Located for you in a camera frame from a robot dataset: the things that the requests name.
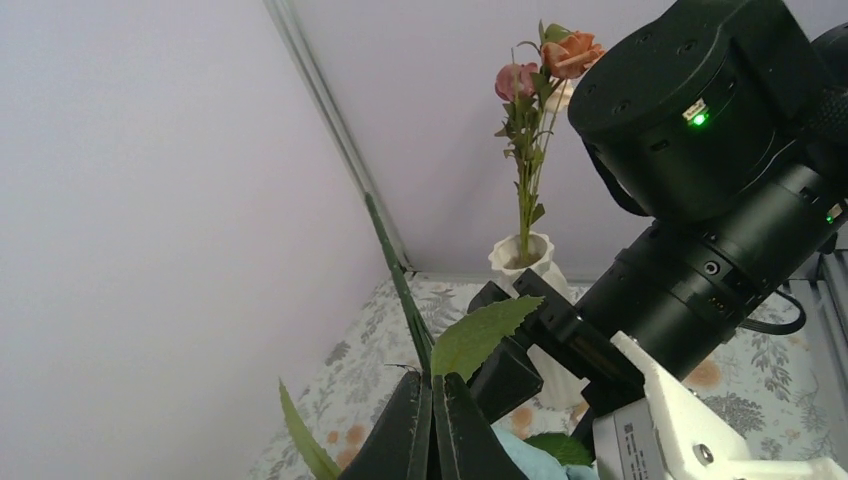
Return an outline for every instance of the white flower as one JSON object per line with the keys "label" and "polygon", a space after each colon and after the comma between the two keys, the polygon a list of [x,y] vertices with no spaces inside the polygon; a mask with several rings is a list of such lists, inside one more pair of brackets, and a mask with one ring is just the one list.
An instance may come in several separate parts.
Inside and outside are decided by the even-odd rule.
{"label": "white flower", "polygon": [[574,95],[574,85],[571,84],[571,80],[563,81],[545,102],[545,110],[549,113],[563,111],[571,102],[572,95]]}

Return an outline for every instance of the black wire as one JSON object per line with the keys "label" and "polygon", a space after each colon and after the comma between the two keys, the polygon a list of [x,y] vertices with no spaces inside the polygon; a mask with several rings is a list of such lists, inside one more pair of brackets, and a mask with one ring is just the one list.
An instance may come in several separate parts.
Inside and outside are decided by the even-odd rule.
{"label": "black wire", "polygon": [[765,333],[767,335],[792,335],[796,333],[798,330],[804,328],[804,325],[807,323],[807,312],[804,311],[803,305],[801,302],[796,300],[791,295],[781,292],[780,290],[776,290],[774,293],[780,295],[789,301],[795,308],[798,309],[798,318],[795,321],[787,324],[777,324],[777,323],[766,323],[761,322],[759,320],[754,320],[752,318],[746,318],[739,324],[741,328],[746,330],[751,330],[753,332]]}

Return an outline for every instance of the floral pattern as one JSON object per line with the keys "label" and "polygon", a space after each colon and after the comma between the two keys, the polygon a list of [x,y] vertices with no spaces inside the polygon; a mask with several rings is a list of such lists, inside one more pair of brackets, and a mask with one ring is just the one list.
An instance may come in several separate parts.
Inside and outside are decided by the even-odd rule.
{"label": "floral pattern", "polygon": [[[482,285],[413,280],[410,288],[434,335],[460,319]],[[575,287],[574,299],[587,287]],[[754,318],[787,323],[794,307],[776,295]],[[296,402],[315,438],[346,465],[367,438],[406,368],[418,368],[406,322],[390,281],[380,286],[357,321],[332,349],[319,374]],[[756,457],[801,460],[834,456],[827,413],[819,396],[804,331],[773,337],[739,330],[684,381],[702,401],[746,437]],[[498,425],[520,437],[571,430],[586,405],[572,411],[542,408],[531,399]],[[250,470],[250,480],[306,480],[311,475],[291,443],[282,418],[279,432]]]}

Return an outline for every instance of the robotic arm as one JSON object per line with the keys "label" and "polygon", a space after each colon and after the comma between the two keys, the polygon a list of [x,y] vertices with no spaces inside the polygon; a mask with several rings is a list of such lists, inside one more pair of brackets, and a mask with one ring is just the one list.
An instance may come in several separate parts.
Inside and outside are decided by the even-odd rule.
{"label": "robotic arm", "polygon": [[[576,305],[516,282],[546,301],[469,382],[486,419],[541,389],[537,344],[590,380],[573,435],[602,478],[848,478],[751,460],[678,381],[737,328],[803,326],[748,316],[848,221],[848,24],[811,43],[781,0],[678,0],[586,74],[569,120],[619,206],[655,221]],[[505,298],[490,283],[469,309]]]}

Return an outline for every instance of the orange rose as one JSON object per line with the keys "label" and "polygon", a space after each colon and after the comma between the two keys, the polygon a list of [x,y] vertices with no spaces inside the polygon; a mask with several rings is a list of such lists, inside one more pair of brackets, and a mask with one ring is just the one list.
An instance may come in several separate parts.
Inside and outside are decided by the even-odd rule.
{"label": "orange rose", "polygon": [[594,40],[591,33],[574,32],[558,43],[545,43],[542,62],[556,78],[579,78],[606,53]]}

